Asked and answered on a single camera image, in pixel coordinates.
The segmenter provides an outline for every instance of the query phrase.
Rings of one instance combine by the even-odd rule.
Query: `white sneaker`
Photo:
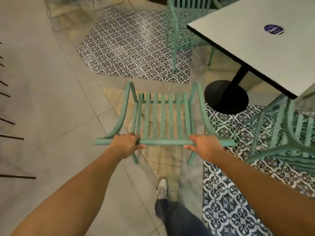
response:
[[[166,199],[168,196],[167,181],[165,178],[161,178],[157,185],[157,199]]]

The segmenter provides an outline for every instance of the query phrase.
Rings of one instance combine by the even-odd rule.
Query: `table edge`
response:
[[[231,59],[233,59],[235,62],[239,63],[240,65],[245,65],[246,68],[248,68],[248,70],[250,72],[252,72],[254,75],[256,75],[257,77],[261,78],[262,80],[264,80],[265,82],[267,82],[268,84],[270,84],[271,86],[275,87],[277,90],[279,90],[280,92],[282,92],[283,94],[285,94],[286,96],[288,96],[290,99],[296,99],[298,96],[295,95],[294,93],[290,92],[289,90],[287,90],[286,88],[282,87],[280,84],[278,84],[277,82],[273,81],[272,79],[270,79],[269,77],[267,77],[266,75],[264,75],[263,73],[259,72],[258,70],[256,70],[255,68],[253,68],[252,66],[250,66],[248,63],[245,63],[244,61],[242,61],[240,58],[236,57],[235,55],[233,55],[231,52],[227,51],[226,49],[224,49],[223,47],[219,46],[217,43],[213,42],[212,40],[210,40],[208,37],[204,36],[203,34],[201,34],[199,31],[195,30],[193,27],[191,27],[189,24],[187,24],[187,29],[190,30],[192,33],[198,35],[200,38],[204,39],[205,41],[207,41],[210,45],[212,45],[213,47],[215,47],[216,49],[218,49],[219,51],[221,51],[223,54],[227,55],[228,57],[230,57]]]

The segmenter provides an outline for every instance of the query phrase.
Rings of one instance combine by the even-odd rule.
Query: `pant leg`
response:
[[[211,236],[212,234],[197,216],[180,202],[158,199],[156,215],[162,220],[168,236]]]

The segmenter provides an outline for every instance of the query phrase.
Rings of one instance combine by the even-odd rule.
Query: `table pedestal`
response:
[[[217,80],[210,83],[204,91],[207,104],[223,114],[235,115],[244,111],[248,106],[248,96],[238,84],[247,73],[247,67],[242,65],[232,81]]]

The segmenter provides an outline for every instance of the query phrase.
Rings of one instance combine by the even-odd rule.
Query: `circular sticker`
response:
[[[281,35],[284,29],[279,25],[265,25],[265,31],[273,35]]]

